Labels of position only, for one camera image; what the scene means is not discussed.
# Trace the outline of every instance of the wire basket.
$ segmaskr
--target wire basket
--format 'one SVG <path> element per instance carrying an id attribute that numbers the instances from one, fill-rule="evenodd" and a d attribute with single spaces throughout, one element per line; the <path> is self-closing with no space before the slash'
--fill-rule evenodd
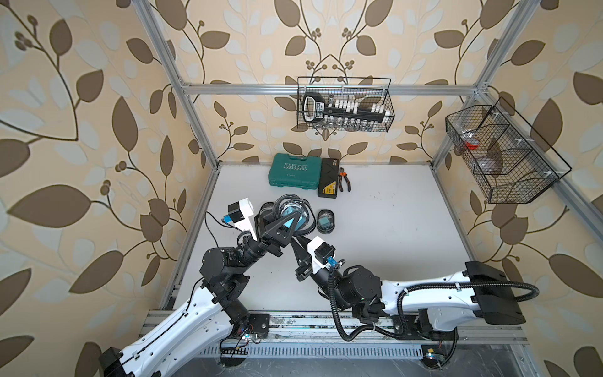
<path id="1" fill-rule="evenodd" d="M 387 132 L 394 121 L 389 78 L 297 78 L 297 124 L 315 130 Z"/>
<path id="2" fill-rule="evenodd" d="M 569 173 L 572 167 L 529 126 L 535 138 L 546 143 L 547 157 L 555 157 L 565 167 L 560 171 L 537 151 L 534 140 L 525 138 L 508 120 L 506 109 L 513 107 L 499 99 L 495 105 L 475 105 L 446 117 L 446 133 L 484 193 L 488 203 L 525 204 L 536 199 Z"/>

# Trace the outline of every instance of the brown leaf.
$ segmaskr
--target brown leaf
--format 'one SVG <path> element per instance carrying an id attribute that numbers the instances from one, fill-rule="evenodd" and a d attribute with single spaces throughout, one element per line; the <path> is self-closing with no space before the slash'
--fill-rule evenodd
<path id="1" fill-rule="evenodd" d="M 327 153 L 329 154 L 329 158 L 330 159 L 338 159 L 341 160 L 341 152 L 338 151 L 337 149 L 331 149 L 329 148 L 327 150 Z"/>
<path id="2" fill-rule="evenodd" d="M 425 85 L 448 85 L 448 80 L 442 78 L 440 80 L 430 81 Z"/>
<path id="3" fill-rule="evenodd" d="M 540 6 L 545 10 L 557 9 L 559 7 L 559 0 L 540 0 Z"/>
<path id="4" fill-rule="evenodd" d="M 577 350 L 573 356 L 573 366 L 580 377 L 603 376 L 603 362 L 593 346 Z"/>
<path id="5" fill-rule="evenodd" d="M 285 47 L 285 55 L 298 56 L 306 48 L 306 38 L 304 36 L 294 36 Z"/>
<path id="6" fill-rule="evenodd" d="M 297 110 L 297 105 L 295 104 L 295 101 L 293 101 L 292 99 L 290 99 L 288 97 L 276 97 L 274 100 L 276 101 L 277 104 L 279 104 L 280 107 L 282 107 L 283 109 L 285 109 L 287 111 L 296 111 Z"/>
<path id="7" fill-rule="evenodd" d="M 125 41 L 128 49 L 139 62 L 149 64 L 153 62 L 153 53 L 145 41 L 140 38 L 132 38 Z"/>
<path id="8" fill-rule="evenodd" d="M 163 101 L 163 91 L 161 89 L 155 90 L 151 94 L 149 101 L 149 111 L 151 114 L 155 114 L 161 108 L 161 102 Z"/>
<path id="9" fill-rule="evenodd" d="M 509 115 L 515 115 L 515 98 L 507 92 L 498 93 L 498 97 L 502 98 L 500 101 L 502 108 L 505 109 Z"/>
<path id="10" fill-rule="evenodd" d="M 145 276 L 142 278 L 142 284 L 140 285 L 141 287 L 144 287 L 145 285 L 147 285 L 151 282 L 151 280 L 157 274 L 157 270 L 159 269 L 160 264 L 161 264 L 161 258 L 159 258 L 159 256 L 155 255 L 155 257 L 153 259 L 151 259 L 151 262 L 149 262 L 149 266 L 147 266 L 147 270 L 145 271 Z"/>
<path id="11" fill-rule="evenodd" d="M 555 101 L 550 98 L 538 112 L 530 131 L 530 137 L 546 152 L 551 148 L 551 145 L 557 142 L 562 129 L 563 117 L 561 110 L 559 110 Z"/>
<path id="12" fill-rule="evenodd" d="M 427 112 L 427 117 L 431 118 L 436 115 L 442 108 L 442 101 L 438 101 L 438 103 L 434 104 L 431 109 Z"/>
<path id="13" fill-rule="evenodd" d="M 223 31 L 206 31 L 201 34 L 201 44 L 209 49 L 220 49 L 228 43 L 230 34 Z"/>
<path id="14" fill-rule="evenodd" d="M 527 217 L 514 217 L 500 228 L 500 238 L 505 244 L 517 245 L 526 236 L 528 231 Z"/>
<path id="15" fill-rule="evenodd" d="M 151 215 L 140 215 L 142 235 L 149 242 L 157 242 L 163 235 L 163 227 Z"/>
<path id="16" fill-rule="evenodd" d="M 578 98 L 589 105 L 603 102 L 603 80 L 580 72 L 573 74 L 573 89 Z"/>
<path id="17" fill-rule="evenodd" d="M 297 126 L 293 127 L 291 129 L 291 131 L 293 132 L 306 132 L 308 130 L 308 128 L 310 128 L 307 124 L 305 123 L 299 123 Z"/>
<path id="18" fill-rule="evenodd" d="M 502 228 L 510 219 L 515 217 L 517 204 L 497 204 L 492 210 L 492 225 Z"/>
<path id="19" fill-rule="evenodd" d="M 374 104 L 381 102 L 380 97 L 366 97 L 363 98 L 362 101 L 358 104 L 359 109 L 368 109 L 370 110 Z"/>
<path id="20" fill-rule="evenodd" d="M 185 209 L 186 204 L 186 189 L 183 189 L 178 198 L 178 203 L 176 204 L 176 211 L 181 214 Z"/>
<path id="21" fill-rule="evenodd" d="M 0 368 L 19 356 L 33 341 L 34 337 L 30 335 L 19 335 L 0 340 Z"/>
<path id="22" fill-rule="evenodd" d="M 401 165 L 403 163 L 407 163 L 408 161 L 405 158 L 402 157 L 398 157 L 398 156 L 391 156 L 390 157 L 390 165 Z"/>
<path id="23" fill-rule="evenodd" d="M 116 0 L 115 4 L 119 7 L 119 8 L 127 8 L 130 6 L 130 1 L 131 0 Z"/>
<path id="24" fill-rule="evenodd" d="M 509 13 L 513 6 L 513 0 L 488 0 L 482 7 L 479 15 L 479 23 L 484 29 L 490 29 Z"/>
<path id="25" fill-rule="evenodd" d="M 593 205 L 599 210 L 600 213 L 603 214 L 603 195 L 600 195 L 599 197 L 595 198 L 593 200 Z"/>
<path id="26" fill-rule="evenodd" d="M 302 148 L 297 144 L 283 143 L 283 148 L 287 151 L 287 153 L 303 154 Z"/>
<path id="27" fill-rule="evenodd" d="M 191 150 L 192 154 L 199 153 L 199 143 L 196 139 L 193 139 L 189 142 L 189 149 Z"/>
<path id="28" fill-rule="evenodd" d="M 368 146 L 368 142 L 363 141 L 360 143 L 356 143 L 356 144 L 352 144 L 350 145 L 350 147 L 347 149 L 347 154 L 358 154 L 363 152 Z"/>
<path id="29" fill-rule="evenodd" d="M 471 209 L 473 209 L 473 213 L 477 216 L 480 216 L 484 211 L 482 209 L 482 202 L 479 200 L 478 196 L 471 190 L 471 194 L 469 194 L 469 204 L 471 204 Z"/>
<path id="30" fill-rule="evenodd" d="M 364 56 L 373 56 L 377 54 L 377 47 L 373 38 L 369 36 L 359 36 L 356 39 L 356 49 Z"/>
<path id="31" fill-rule="evenodd" d="M 509 279 L 509 281 L 523 283 L 522 275 L 509 258 L 502 260 L 502 269 L 505 270 L 505 274 L 507 274 L 507 279 Z"/>
<path id="32" fill-rule="evenodd" d="M 90 204 L 90 199 L 80 190 L 66 185 L 52 185 L 26 195 L 7 213 L 31 224 L 62 228 L 84 217 Z"/>
<path id="33" fill-rule="evenodd" d="M 111 122 L 117 141 L 125 150 L 131 152 L 138 142 L 138 126 L 124 97 L 119 97 L 115 103 Z"/>
<path id="34" fill-rule="evenodd" d="M 176 97 L 172 92 L 168 93 L 168 105 L 169 111 L 172 113 L 172 117 L 176 119 Z"/>
<path id="35" fill-rule="evenodd" d="M 174 149 L 169 136 L 166 136 L 161 146 L 161 155 L 159 156 L 159 165 L 164 176 L 168 176 L 172 172 L 174 166 Z"/>
<path id="36" fill-rule="evenodd" d="M 30 279 L 31 268 L 28 268 L 0 280 L 0 315 L 13 306 L 25 291 Z"/>
<path id="37" fill-rule="evenodd" d="M 220 105 L 220 103 L 217 101 L 213 102 L 213 109 L 216 110 L 216 113 L 218 113 L 218 115 L 222 118 L 226 118 L 228 116 L 226 110 L 224 109 L 224 106 Z"/>
<path id="38" fill-rule="evenodd" d="M 292 0 L 274 0 L 274 8 L 283 24 L 292 28 L 300 23 L 300 9 Z"/>
<path id="39" fill-rule="evenodd" d="M 319 149 L 313 149 L 310 152 L 308 152 L 308 156 L 314 156 L 314 157 L 320 157 L 323 153 L 323 149 L 319 148 Z"/>
<path id="40" fill-rule="evenodd" d="M 233 131 L 233 133 L 235 135 L 244 135 L 249 127 L 247 127 L 246 125 L 242 125 L 240 127 L 235 128 L 235 130 Z"/>
<path id="41" fill-rule="evenodd" d="M 161 225 L 165 225 L 169 221 L 169 208 L 168 205 L 162 199 L 151 199 L 149 200 L 149 208 L 151 209 L 151 215 Z"/>
<path id="42" fill-rule="evenodd" d="M 75 365 L 75 377 L 93 377 L 100 370 L 101 348 L 93 341 L 87 341 L 81 349 Z"/>
<path id="43" fill-rule="evenodd" d="M 124 255 L 119 251 L 106 252 L 86 267 L 71 286 L 69 292 L 84 294 L 96 291 L 113 279 L 123 261 Z"/>
<path id="44" fill-rule="evenodd" d="M 560 366 L 553 363 L 552 361 L 544 360 L 546 369 L 548 370 L 551 377 L 570 377 L 569 374 L 563 370 Z"/>
<path id="45" fill-rule="evenodd" d="M 435 43 L 442 48 L 459 47 L 465 38 L 465 34 L 458 30 L 442 30 L 434 34 Z"/>
<path id="46" fill-rule="evenodd" d="M 19 169 L 30 158 L 30 146 L 21 140 L 0 140 L 0 177 Z"/>
<path id="47" fill-rule="evenodd" d="M 418 135 L 418 128 L 413 125 L 407 125 L 404 127 L 404 131 L 406 131 L 407 134 Z"/>
<path id="48" fill-rule="evenodd" d="M 444 163 L 446 164 L 446 169 L 450 170 L 450 167 L 452 166 L 452 155 L 450 154 L 450 152 L 448 152 L 448 154 L 446 155 Z"/>
<path id="49" fill-rule="evenodd" d="M 186 26 L 186 9 L 180 0 L 155 0 L 155 7 L 169 26 L 182 30 Z"/>
<path id="50" fill-rule="evenodd" d="M 50 45 L 52 50 L 58 56 L 64 55 L 69 51 L 73 44 L 73 37 L 69 25 L 64 19 L 60 19 L 50 29 Z"/>
<path id="51" fill-rule="evenodd" d="M 235 150 L 238 150 L 238 151 L 246 151 L 246 150 L 248 150 L 248 149 L 253 148 L 253 144 L 248 144 L 248 143 L 235 143 L 235 144 L 233 145 L 233 148 L 234 148 Z"/>
<path id="52" fill-rule="evenodd" d="M 168 44 L 169 53 L 172 55 L 172 59 L 176 60 L 176 49 L 174 48 L 174 42 L 171 39 L 165 41 Z"/>
<path id="53" fill-rule="evenodd" d="M 511 56 L 511 63 L 516 66 L 528 64 L 536 59 L 544 47 L 544 42 L 535 39 L 523 42 Z"/>
<path id="54" fill-rule="evenodd" d="M 375 27 L 385 20 L 390 13 L 394 0 L 375 0 L 364 14 L 364 22 L 370 27 Z"/>
<path id="55" fill-rule="evenodd" d="M 403 151 L 414 151 L 415 149 L 418 148 L 417 143 L 402 143 L 402 144 L 396 144 L 396 146 Z"/>
<path id="56" fill-rule="evenodd" d="M 551 270 L 568 287 L 591 297 L 603 298 L 603 279 L 586 264 L 565 254 L 549 258 Z"/>
<path id="57" fill-rule="evenodd" d="M 89 72 L 80 76 L 75 84 L 77 95 L 84 102 L 94 101 L 103 89 L 103 70 Z"/>
<path id="58" fill-rule="evenodd" d="M 247 157 L 245 159 L 243 159 L 241 162 L 243 163 L 260 163 L 260 157 L 259 156 L 251 156 L 251 157 Z"/>
<path id="59" fill-rule="evenodd" d="M 494 51 L 494 48 L 496 47 L 497 43 L 498 43 L 498 39 L 494 38 L 492 40 L 492 42 L 490 43 L 490 47 L 488 47 L 488 53 L 486 53 L 486 59 L 490 58 L 490 55 L 492 55 L 492 51 Z"/>

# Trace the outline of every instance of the leaf pattern wallpaper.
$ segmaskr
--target leaf pattern wallpaper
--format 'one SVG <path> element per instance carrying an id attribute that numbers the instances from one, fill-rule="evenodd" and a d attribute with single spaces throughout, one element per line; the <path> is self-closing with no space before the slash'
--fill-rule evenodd
<path id="1" fill-rule="evenodd" d="M 519 0 L 150 0 L 191 83 L 473 84 Z"/>
<path id="2" fill-rule="evenodd" d="M 543 0 L 490 90 L 532 122 L 536 143 L 561 153 L 573 167 L 565 179 L 603 212 L 602 15 L 600 1 Z M 439 175 L 476 257 L 540 288 L 521 307 L 543 373 L 603 375 L 602 246 L 552 190 L 526 205 L 485 204 L 454 150 Z"/>
<path id="3" fill-rule="evenodd" d="M 271 163 L 276 153 L 341 158 L 345 163 L 427 162 L 446 130 L 444 117 L 460 109 L 456 96 L 394 96 L 389 132 L 314 130 L 296 124 L 295 102 L 260 95 L 200 95 L 195 100 L 219 160 Z M 193 143 L 193 152 L 197 144 Z"/>
<path id="4" fill-rule="evenodd" d="M 93 376 L 135 340 L 206 185 L 127 3 L 0 1 L 1 375 Z"/>

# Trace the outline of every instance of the green tool box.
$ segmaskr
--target green tool box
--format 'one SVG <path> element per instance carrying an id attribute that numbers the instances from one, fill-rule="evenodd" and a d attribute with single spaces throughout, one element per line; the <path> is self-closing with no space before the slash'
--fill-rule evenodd
<path id="1" fill-rule="evenodd" d="M 268 173 L 268 183 L 271 186 L 316 190 L 320 179 L 320 164 L 320 157 L 277 153 Z"/>

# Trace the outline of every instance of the vent grille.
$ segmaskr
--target vent grille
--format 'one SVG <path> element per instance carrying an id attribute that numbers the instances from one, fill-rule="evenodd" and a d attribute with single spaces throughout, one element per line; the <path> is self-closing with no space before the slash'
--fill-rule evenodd
<path id="1" fill-rule="evenodd" d="M 380 359 L 380 360 L 400 360 L 410 359 L 419 360 L 423 358 L 421 345 L 419 344 L 249 344 L 243 348 L 248 351 L 249 358 L 257 359 Z M 198 357 L 219 357 L 220 351 L 217 346 L 203 349 Z"/>

